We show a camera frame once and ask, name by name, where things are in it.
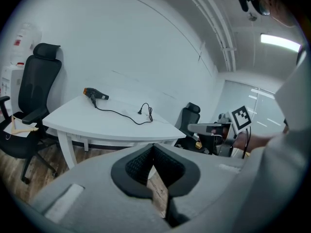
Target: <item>cable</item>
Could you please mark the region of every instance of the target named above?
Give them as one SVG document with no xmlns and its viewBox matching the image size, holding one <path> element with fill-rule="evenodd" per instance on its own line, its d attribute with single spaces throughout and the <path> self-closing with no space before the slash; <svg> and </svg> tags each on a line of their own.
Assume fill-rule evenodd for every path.
<svg viewBox="0 0 311 233">
<path fill-rule="evenodd" d="M 98 110 L 100 110 L 100 111 L 110 111 L 110 112 L 114 112 L 114 113 L 119 114 L 120 116 L 127 117 L 127 118 L 131 119 L 133 122 L 135 122 L 135 121 L 134 121 L 132 118 L 130 118 L 129 116 L 123 115 L 123 114 L 121 114 L 121 113 L 119 113 L 119 112 L 116 112 L 116 111 L 113 111 L 113 110 L 104 110 L 104 109 L 98 108 L 97 105 L 96 105 L 96 99 L 95 99 L 94 95 L 91 95 L 91 100 L 92 100 L 92 103 L 93 103 L 93 105 L 95 106 L 96 109 L 98 109 Z M 149 119 L 150 119 L 150 121 L 146 121 L 146 122 L 143 122 L 143 123 L 137 123 L 137 122 L 135 122 L 137 125 L 142 125 L 142 124 L 147 123 L 147 122 L 153 122 L 153 118 L 152 118 L 152 115 L 151 115 L 151 113 L 152 113 L 152 108 L 149 106 L 148 103 L 144 103 L 144 104 L 141 106 L 141 109 L 138 111 L 138 114 L 141 115 L 142 107 L 143 107 L 145 104 L 148 105 L 148 111 L 149 111 Z"/>
<path fill-rule="evenodd" d="M 251 139 L 251 135 L 252 135 L 252 128 L 249 127 L 249 135 L 248 135 L 248 129 L 246 129 L 245 148 L 244 148 L 242 159 L 244 159 L 244 157 L 245 157 L 247 147 L 248 147 L 249 141 Z"/>
</svg>

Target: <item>black office chair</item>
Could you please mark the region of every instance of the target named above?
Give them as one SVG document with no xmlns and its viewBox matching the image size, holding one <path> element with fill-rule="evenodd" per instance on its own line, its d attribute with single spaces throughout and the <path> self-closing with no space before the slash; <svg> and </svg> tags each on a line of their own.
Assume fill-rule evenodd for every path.
<svg viewBox="0 0 311 233">
<path fill-rule="evenodd" d="M 54 142 L 45 144 L 41 139 L 46 138 L 46 128 L 42 124 L 42 119 L 49 114 L 46 106 L 49 91 L 62 66 L 62 62 L 55 59 L 59 47 L 40 43 L 25 64 L 18 95 L 18 105 L 22 112 L 17 112 L 14 116 L 20 118 L 24 124 L 37 123 L 38 131 L 30 132 L 27 137 L 19 137 L 5 132 L 4 129 L 11 123 L 11 117 L 8 116 L 4 102 L 10 97 L 0 98 L 0 108 L 5 118 L 5 121 L 0 123 L 0 149 L 12 157 L 25 159 L 21 174 L 21 180 L 25 184 L 30 182 L 25 174 L 33 156 L 38 157 L 44 165 L 52 170 L 53 176 L 57 177 L 56 170 L 38 154 L 38 151 L 55 144 Z"/>
<path fill-rule="evenodd" d="M 188 103 L 188 105 L 182 109 L 182 119 L 179 130 L 184 133 L 186 137 L 178 139 L 175 146 L 180 145 L 182 148 L 187 150 L 204 152 L 204 149 L 199 150 L 195 147 L 196 140 L 192 138 L 194 133 L 188 130 L 189 124 L 198 123 L 200 119 L 200 112 L 200 107 L 193 103 Z"/>
</svg>

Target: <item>headrest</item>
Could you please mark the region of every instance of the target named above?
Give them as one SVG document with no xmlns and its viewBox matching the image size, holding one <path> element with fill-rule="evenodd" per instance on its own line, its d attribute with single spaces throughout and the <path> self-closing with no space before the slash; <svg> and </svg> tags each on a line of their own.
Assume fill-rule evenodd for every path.
<svg viewBox="0 0 311 233">
<path fill-rule="evenodd" d="M 60 45 L 39 43 L 34 49 L 34 56 L 45 60 L 55 60 L 59 47 Z"/>
<path fill-rule="evenodd" d="M 186 108 L 194 113 L 200 113 L 201 109 L 199 106 L 195 105 L 194 103 L 188 103 Z"/>
</svg>

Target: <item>ceiling light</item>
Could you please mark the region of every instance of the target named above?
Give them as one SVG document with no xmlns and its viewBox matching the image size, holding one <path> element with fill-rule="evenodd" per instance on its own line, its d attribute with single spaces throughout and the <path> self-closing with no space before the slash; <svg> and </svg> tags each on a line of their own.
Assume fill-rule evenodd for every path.
<svg viewBox="0 0 311 233">
<path fill-rule="evenodd" d="M 295 52 L 298 52 L 299 48 L 300 48 L 300 45 L 298 43 L 295 43 L 293 41 L 290 41 L 290 40 L 287 40 L 287 39 L 284 39 L 281 37 L 268 35 L 268 34 L 264 34 L 264 33 L 261 34 L 261 42 L 277 45 L 277 46 L 284 47 L 287 49 L 291 49 Z"/>
<path fill-rule="evenodd" d="M 252 91 L 252 92 L 255 92 L 255 93 L 258 93 L 258 94 L 261 94 L 261 95 L 263 95 L 263 96 L 266 96 L 266 97 L 268 97 L 268 98 L 275 99 L 275 97 L 274 97 L 273 95 L 268 94 L 268 93 L 265 93 L 265 92 L 263 92 L 263 91 L 258 91 L 258 90 L 256 90 L 256 89 L 251 89 L 251 91 Z"/>
<path fill-rule="evenodd" d="M 278 125 L 278 126 L 281 126 L 279 123 L 277 123 L 277 122 L 275 122 L 275 121 L 273 121 L 273 120 L 271 120 L 271 119 L 268 119 L 268 118 L 267 118 L 267 120 L 269 120 L 269 121 L 272 122 L 272 123 L 275 123 L 275 124 Z"/>
<path fill-rule="evenodd" d="M 264 127 L 267 127 L 267 125 L 265 125 L 265 124 L 263 124 L 263 123 L 261 123 L 261 122 L 256 122 L 256 123 L 259 123 L 259 124 L 261 124 L 261 125 L 264 126 Z"/>
<path fill-rule="evenodd" d="M 251 111 L 251 110 L 248 110 L 250 113 L 253 113 L 253 114 L 257 114 L 257 112 L 254 112 L 254 111 Z"/>
</svg>

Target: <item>hand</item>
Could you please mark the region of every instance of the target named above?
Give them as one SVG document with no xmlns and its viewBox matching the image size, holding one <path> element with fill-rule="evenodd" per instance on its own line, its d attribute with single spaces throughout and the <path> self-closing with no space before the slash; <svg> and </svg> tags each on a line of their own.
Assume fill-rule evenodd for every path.
<svg viewBox="0 0 311 233">
<path fill-rule="evenodd" d="M 224 128 L 223 129 L 223 139 L 226 139 L 227 136 L 228 136 L 228 129 Z M 260 148 L 260 147 L 266 146 L 267 143 L 273 137 L 274 136 L 262 137 L 262 136 L 258 136 L 258 135 L 252 134 L 252 136 L 251 136 L 251 138 L 249 140 L 248 147 L 247 147 L 247 152 L 250 153 L 255 148 Z M 241 149 L 241 150 L 244 150 L 244 148 L 245 148 L 245 141 L 246 141 L 246 133 L 245 132 L 241 132 L 241 133 L 238 134 L 235 142 L 233 143 L 233 147 Z"/>
</svg>

